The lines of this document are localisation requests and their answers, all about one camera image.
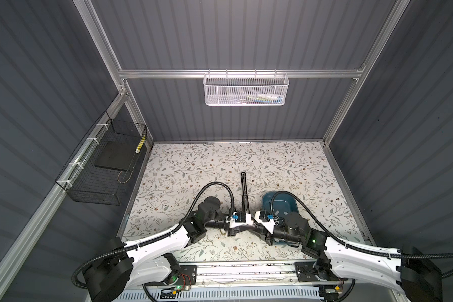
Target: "black wire basket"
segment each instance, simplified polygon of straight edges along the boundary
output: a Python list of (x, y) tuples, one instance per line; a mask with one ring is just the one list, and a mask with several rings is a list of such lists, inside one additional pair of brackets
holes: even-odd
[[(72, 157), (69, 159), (62, 172), (73, 165), (70, 176), (66, 180), (57, 178), (56, 183), (76, 202), (109, 205), (129, 202), (147, 152), (143, 146), (146, 133), (144, 124), (109, 119), (95, 138), (86, 139), (91, 142), (84, 154), (73, 163)], [(111, 148), (111, 157), (122, 161), (122, 168), (107, 166), (113, 160), (111, 157), (104, 160), (104, 156), (111, 154)]]

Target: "floral pattern surface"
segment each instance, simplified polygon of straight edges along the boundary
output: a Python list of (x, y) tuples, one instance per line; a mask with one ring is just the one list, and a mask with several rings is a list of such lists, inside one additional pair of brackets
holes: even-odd
[[(334, 234), (363, 243), (356, 222), (319, 142), (254, 142), (205, 144), (156, 144), (129, 216), (124, 238), (135, 240), (177, 223), (196, 194), (211, 181), (229, 185), (235, 206), (241, 208), (240, 172), (247, 173), (251, 212), (261, 209), (266, 192), (288, 190), (302, 199)], [(228, 192), (221, 186), (208, 188), (226, 212)], [(300, 206), (311, 227), (320, 229)], [(227, 237), (223, 230), (208, 229), (198, 243), (176, 251), (179, 262), (279, 260), (306, 258), (300, 248), (268, 246), (253, 233)]]

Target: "corrugated wall panel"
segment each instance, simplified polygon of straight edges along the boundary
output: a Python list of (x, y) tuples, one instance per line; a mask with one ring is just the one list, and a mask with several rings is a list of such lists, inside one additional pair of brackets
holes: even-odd
[(331, 148), (378, 245), (453, 252), (453, 1), (411, 1)]
[(201, 79), (129, 79), (155, 141), (321, 139), (350, 79), (291, 79), (284, 106), (207, 106)]
[[(72, 1), (0, 1), (0, 260), (116, 95)], [(64, 200), (3, 300), (83, 301), (70, 274), (125, 207)]]
[(394, 1), (93, 0), (123, 69), (352, 69)]

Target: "blue container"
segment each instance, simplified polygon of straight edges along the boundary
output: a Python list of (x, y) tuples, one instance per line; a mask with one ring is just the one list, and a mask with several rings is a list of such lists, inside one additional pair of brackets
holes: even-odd
[[(267, 192), (262, 198), (262, 209), (270, 212), (270, 200), (277, 191)], [(298, 213), (297, 201), (292, 196), (280, 193), (273, 201), (273, 213), (278, 218), (285, 218), (290, 212)], [(275, 245), (286, 245), (285, 241), (274, 241)]]

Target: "wire basket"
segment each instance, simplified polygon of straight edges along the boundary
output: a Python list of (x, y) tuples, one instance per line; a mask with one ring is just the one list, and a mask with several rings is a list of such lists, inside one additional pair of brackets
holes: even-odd
[[(87, 139), (91, 142), (84, 154), (64, 167), (63, 171), (68, 165), (73, 165), (70, 176), (56, 179), (56, 183), (76, 202), (109, 205), (129, 202), (147, 151), (145, 146), (138, 148), (141, 142), (145, 142), (145, 136), (144, 124), (109, 119), (95, 138)], [(134, 154), (129, 155), (131, 161), (125, 171), (97, 166), (98, 158), (111, 142), (132, 147)]]
[(287, 74), (246, 73), (223, 77), (206, 73), (203, 77), (208, 106), (282, 106), (288, 89)]

